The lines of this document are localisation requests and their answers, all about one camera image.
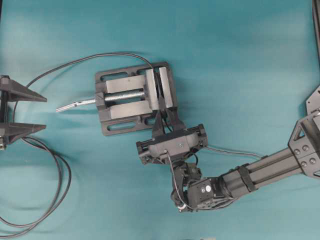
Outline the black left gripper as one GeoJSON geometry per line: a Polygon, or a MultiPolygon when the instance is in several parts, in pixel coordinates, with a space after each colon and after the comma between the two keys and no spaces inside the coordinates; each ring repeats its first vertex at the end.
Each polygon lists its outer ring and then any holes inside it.
{"type": "Polygon", "coordinates": [[[8,122],[8,102],[47,102],[47,99],[26,86],[10,79],[8,75],[0,76],[0,149],[7,145],[39,132],[46,128],[43,124],[8,122]]]}

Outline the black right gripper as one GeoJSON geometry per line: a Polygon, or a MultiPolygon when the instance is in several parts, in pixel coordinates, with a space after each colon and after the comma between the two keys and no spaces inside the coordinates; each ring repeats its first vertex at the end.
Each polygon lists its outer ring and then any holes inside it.
{"type": "Polygon", "coordinates": [[[188,128],[179,119],[178,108],[166,108],[165,99],[158,99],[159,110],[152,128],[152,138],[136,143],[138,156],[142,164],[168,165],[172,162],[185,161],[192,154],[208,146],[208,136],[203,124],[188,128]],[[165,124],[171,132],[165,133],[165,124]]]}

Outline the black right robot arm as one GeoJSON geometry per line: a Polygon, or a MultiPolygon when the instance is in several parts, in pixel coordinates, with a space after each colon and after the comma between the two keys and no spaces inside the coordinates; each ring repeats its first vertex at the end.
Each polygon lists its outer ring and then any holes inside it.
{"type": "Polygon", "coordinates": [[[259,188],[296,174],[320,176],[320,92],[306,100],[306,117],[298,120],[288,147],[269,156],[237,166],[218,177],[202,177],[188,158],[207,147],[202,125],[176,130],[136,144],[143,164],[169,165],[171,199],[180,212],[222,209],[259,188]]]}

